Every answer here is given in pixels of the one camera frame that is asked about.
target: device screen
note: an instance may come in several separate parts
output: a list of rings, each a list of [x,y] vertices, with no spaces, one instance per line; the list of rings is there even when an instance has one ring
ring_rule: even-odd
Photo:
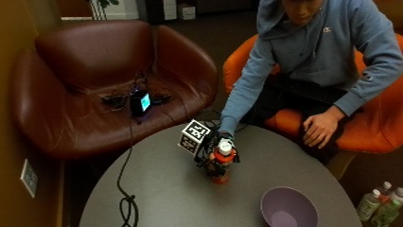
[[[148,108],[150,107],[150,96],[149,94],[145,94],[141,98],[141,109],[145,112],[148,110]]]

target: purple bowl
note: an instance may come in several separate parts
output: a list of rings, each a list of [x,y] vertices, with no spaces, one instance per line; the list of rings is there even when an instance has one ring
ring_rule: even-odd
[[[261,210],[271,227],[316,227],[318,212],[311,201],[290,187],[270,189],[261,201]]]

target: gray sweatshirt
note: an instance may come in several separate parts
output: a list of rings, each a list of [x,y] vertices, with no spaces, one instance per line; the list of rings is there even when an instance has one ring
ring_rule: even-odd
[[[344,88],[347,93],[334,105],[347,115],[403,74],[392,24],[372,0],[323,0],[312,21],[300,27],[281,20],[283,15],[281,0],[261,0],[258,39],[222,112],[219,131],[231,135],[277,63],[291,79]],[[362,77],[354,62],[355,49],[364,54],[367,65]]]

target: gray table top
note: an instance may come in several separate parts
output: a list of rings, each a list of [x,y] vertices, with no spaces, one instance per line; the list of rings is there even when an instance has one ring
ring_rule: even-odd
[[[183,128],[158,132],[132,148],[121,185],[136,196],[138,226],[269,226],[261,198],[277,186],[296,189],[311,200],[319,227],[362,226],[339,182],[288,139],[253,126],[237,132],[241,164],[230,166],[229,183],[214,184],[178,146]],[[81,227],[124,223],[116,182],[126,157],[116,160],[93,189]]]

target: plastic bottle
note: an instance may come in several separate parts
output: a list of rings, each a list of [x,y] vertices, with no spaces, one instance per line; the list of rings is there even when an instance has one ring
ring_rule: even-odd
[[[402,205],[403,205],[403,187],[395,188],[395,190],[391,192],[390,200],[391,201],[399,200],[400,201],[399,208],[402,207]]]
[[[379,201],[382,203],[387,203],[390,200],[390,194],[391,194],[391,183],[383,182],[383,184],[380,186],[378,186],[375,189],[380,192]]]
[[[356,213],[360,221],[367,221],[379,207],[380,192],[374,189],[371,193],[366,193],[356,207]]]
[[[371,227],[388,227],[395,218],[399,216],[399,206],[399,200],[382,203],[376,214],[370,220]]]
[[[229,180],[229,165],[233,163],[235,151],[226,139],[222,139],[214,152],[210,154],[211,180],[214,183],[226,183]]]

